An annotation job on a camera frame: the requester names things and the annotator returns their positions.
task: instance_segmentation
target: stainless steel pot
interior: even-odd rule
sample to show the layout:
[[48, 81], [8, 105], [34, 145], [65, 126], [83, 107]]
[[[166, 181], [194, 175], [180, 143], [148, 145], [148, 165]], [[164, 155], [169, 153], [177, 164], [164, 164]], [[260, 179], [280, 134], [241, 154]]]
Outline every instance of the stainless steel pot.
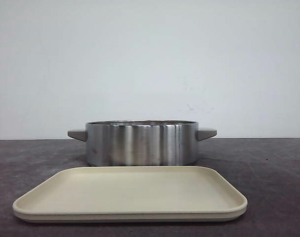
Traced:
[[198, 155], [198, 141], [217, 131], [194, 121], [129, 120], [86, 123], [68, 136], [86, 142], [92, 166], [186, 165]]

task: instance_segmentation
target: metal cookware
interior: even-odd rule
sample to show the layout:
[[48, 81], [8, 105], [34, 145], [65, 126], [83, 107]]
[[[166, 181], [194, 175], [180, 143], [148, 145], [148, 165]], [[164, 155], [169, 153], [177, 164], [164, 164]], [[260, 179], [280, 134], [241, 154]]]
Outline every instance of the metal cookware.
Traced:
[[86, 142], [92, 166], [186, 165], [198, 158], [198, 142], [217, 131], [194, 121], [126, 120], [86, 123], [68, 136]]

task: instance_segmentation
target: gray countertop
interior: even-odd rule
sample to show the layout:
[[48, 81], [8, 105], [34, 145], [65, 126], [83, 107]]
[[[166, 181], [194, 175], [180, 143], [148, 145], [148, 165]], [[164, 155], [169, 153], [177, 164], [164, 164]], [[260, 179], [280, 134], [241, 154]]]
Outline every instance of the gray countertop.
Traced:
[[248, 199], [248, 210], [220, 223], [32, 224], [12, 203], [63, 169], [87, 166], [76, 140], [0, 141], [2, 236], [300, 236], [300, 138], [209, 139], [196, 165], [218, 171]]

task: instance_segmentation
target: pot handle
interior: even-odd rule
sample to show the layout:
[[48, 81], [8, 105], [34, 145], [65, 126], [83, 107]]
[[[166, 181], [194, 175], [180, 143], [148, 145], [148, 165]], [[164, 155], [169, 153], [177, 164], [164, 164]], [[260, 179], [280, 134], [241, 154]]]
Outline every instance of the pot handle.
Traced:
[[67, 131], [67, 135], [71, 138], [85, 142], [87, 140], [86, 131], [83, 130], [70, 130]]
[[197, 131], [197, 141], [202, 141], [217, 135], [217, 130], [213, 128], [201, 127]]

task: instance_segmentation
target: white backdrop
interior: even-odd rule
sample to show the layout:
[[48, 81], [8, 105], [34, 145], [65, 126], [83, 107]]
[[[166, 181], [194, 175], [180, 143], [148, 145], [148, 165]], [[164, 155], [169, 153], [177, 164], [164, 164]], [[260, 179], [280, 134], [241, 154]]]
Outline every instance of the white backdrop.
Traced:
[[108, 119], [300, 137], [300, 0], [0, 0], [0, 139]]

